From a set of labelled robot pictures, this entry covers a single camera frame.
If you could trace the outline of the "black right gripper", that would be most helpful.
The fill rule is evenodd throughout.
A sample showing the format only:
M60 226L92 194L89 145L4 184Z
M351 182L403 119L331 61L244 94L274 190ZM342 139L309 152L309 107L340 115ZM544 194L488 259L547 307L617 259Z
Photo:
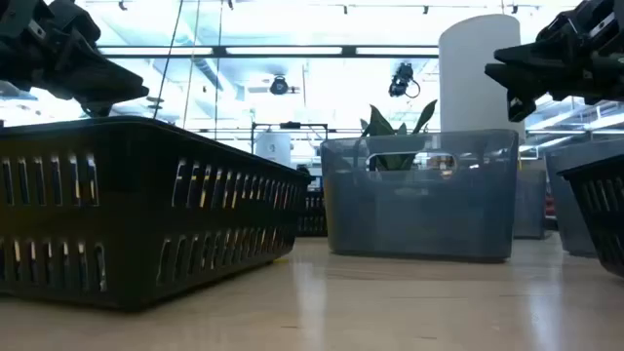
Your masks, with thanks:
M498 49L494 58L505 63L487 63L485 75L508 91L511 122L524 120L545 95L624 102L624 0L582 0L530 44Z

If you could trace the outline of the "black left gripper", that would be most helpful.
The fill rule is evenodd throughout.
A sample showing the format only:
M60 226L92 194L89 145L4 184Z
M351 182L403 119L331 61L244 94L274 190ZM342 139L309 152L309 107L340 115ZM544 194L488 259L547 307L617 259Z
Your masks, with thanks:
M100 35L76 0L0 0L0 80L74 99L86 115L106 117L113 103L104 100L141 98L149 89L97 53Z

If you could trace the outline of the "black slotted plastic basket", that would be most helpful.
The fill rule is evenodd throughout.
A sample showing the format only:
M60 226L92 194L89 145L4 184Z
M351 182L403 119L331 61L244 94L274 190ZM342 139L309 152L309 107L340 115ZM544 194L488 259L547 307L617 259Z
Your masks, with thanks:
M571 186L602 267L624 279L624 154L559 172Z
M0 293L138 310L288 254L310 178L143 117L0 130Z
M327 217L322 178L319 175L311 175L309 169L303 164L298 164L296 169L311 177L306 192L304 210L298 220L297 236L327 237Z

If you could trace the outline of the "white shade wooden base lamp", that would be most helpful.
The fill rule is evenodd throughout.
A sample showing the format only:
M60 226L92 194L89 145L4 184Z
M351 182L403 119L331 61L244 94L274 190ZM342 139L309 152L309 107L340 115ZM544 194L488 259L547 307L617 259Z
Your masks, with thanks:
M508 15L464 19L439 40L440 128L443 132L505 129L526 137L523 123L508 121L506 89L485 75L497 49L521 44L521 26Z

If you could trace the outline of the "green plant in white pot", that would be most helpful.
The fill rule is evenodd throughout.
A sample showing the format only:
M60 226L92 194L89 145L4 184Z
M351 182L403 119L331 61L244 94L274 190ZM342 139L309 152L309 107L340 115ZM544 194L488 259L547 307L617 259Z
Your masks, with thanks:
M433 117L438 101L430 101L421 112L411 135L417 135L426 130L426 125ZM406 124L402 124L398 130L394 130L391 124L383 117L374 105L370 105L370 120L364 124L362 137L382 136L407 136ZM374 166L378 171L409 171L413 164L414 154L392 154L376 156Z

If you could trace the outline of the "round black ceiling fixture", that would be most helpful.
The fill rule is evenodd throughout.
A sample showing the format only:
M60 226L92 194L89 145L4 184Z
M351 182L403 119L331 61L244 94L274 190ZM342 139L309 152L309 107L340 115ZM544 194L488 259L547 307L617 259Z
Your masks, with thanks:
M290 86L283 75L276 75L269 87L269 92L274 96L281 96L290 91Z

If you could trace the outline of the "white background cylinder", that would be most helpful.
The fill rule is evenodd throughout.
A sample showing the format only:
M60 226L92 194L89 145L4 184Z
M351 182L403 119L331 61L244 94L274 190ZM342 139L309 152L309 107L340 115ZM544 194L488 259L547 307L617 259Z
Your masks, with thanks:
M292 139L287 133L263 132L254 140L254 154L286 167L292 165Z

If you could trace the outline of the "black overhead frame bar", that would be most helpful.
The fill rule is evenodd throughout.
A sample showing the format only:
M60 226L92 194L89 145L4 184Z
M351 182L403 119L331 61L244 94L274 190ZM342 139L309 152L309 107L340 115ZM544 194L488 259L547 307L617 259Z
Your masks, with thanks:
M101 46L111 59L382 58L436 59L438 46Z

